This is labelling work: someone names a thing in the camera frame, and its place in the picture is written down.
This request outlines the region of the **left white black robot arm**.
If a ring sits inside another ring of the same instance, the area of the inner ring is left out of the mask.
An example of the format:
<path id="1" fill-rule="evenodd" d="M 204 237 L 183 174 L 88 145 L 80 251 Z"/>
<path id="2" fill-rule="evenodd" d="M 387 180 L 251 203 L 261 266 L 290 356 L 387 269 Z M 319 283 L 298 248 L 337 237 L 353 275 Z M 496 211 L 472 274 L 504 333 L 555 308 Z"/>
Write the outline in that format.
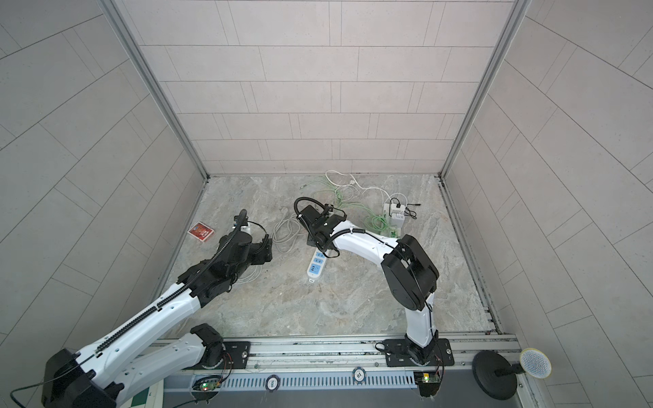
<path id="1" fill-rule="evenodd" d="M 173 326 L 233 289 L 252 265 L 272 259 L 270 238 L 255 243 L 245 210 L 219 241 L 212 258 L 190 267 L 139 314 L 75 353 L 66 348 L 47 362 L 41 401 L 45 407 L 119 407 L 175 372 L 200 364 L 214 368 L 224 359 L 222 336 L 200 324 L 183 337 L 147 353 Z"/>

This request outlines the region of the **long colourful socket power strip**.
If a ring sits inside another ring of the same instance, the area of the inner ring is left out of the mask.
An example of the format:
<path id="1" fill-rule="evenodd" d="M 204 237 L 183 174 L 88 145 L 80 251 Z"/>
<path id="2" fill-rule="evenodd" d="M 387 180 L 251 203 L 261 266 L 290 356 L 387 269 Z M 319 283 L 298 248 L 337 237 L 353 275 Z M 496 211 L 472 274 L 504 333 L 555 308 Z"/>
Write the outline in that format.
<path id="1" fill-rule="evenodd" d="M 399 238 L 406 220 L 405 207 L 400 204 L 386 202 L 384 204 L 383 216 L 386 223 L 383 235 L 391 238 Z"/>

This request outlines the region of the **white charger with black cable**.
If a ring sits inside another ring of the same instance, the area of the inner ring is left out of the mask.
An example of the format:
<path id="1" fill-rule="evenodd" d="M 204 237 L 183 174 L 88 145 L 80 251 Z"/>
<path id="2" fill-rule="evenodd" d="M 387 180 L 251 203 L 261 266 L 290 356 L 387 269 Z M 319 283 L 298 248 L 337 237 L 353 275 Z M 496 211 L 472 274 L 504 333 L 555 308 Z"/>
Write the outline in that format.
<path id="1" fill-rule="evenodd" d="M 397 197 L 391 197 L 385 205 L 384 212 L 389 215 L 389 217 L 394 216 L 403 216 L 408 217 L 409 219 L 416 219 L 418 217 L 417 213 L 410 209 L 411 206 L 419 207 L 419 204 L 402 204 L 400 199 Z"/>

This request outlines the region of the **small blue socket power strip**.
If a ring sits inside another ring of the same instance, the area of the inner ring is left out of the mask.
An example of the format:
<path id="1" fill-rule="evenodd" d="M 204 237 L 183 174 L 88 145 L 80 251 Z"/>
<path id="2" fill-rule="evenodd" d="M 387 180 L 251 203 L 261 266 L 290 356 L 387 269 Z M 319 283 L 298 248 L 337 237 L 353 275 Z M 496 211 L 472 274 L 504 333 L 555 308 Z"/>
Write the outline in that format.
<path id="1" fill-rule="evenodd" d="M 319 249 L 316 249 L 306 271 L 310 283 L 316 282 L 321 277 L 321 274 L 325 268 L 326 261 L 327 257 L 324 255 L 324 253 Z"/>

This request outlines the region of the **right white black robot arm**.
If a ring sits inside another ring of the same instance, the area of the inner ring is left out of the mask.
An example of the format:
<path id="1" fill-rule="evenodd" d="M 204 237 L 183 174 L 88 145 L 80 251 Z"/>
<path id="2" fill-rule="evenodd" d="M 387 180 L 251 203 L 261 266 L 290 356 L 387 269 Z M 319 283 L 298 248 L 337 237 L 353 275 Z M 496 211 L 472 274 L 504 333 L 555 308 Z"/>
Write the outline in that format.
<path id="1" fill-rule="evenodd" d="M 345 211 L 312 197 L 297 198 L 294 212 L 308 233 L 307 244 L 316 249 L 309 273 L 318 275 L 328 259 L 343 252 L 377 265 L 393 298 L 406 312 L 406 335 L 398 355 L 419 367 L 454 365 L 450 347 L 433 322 L 440 273 L 415 237 L 374 234 L 348 221 Z"/>

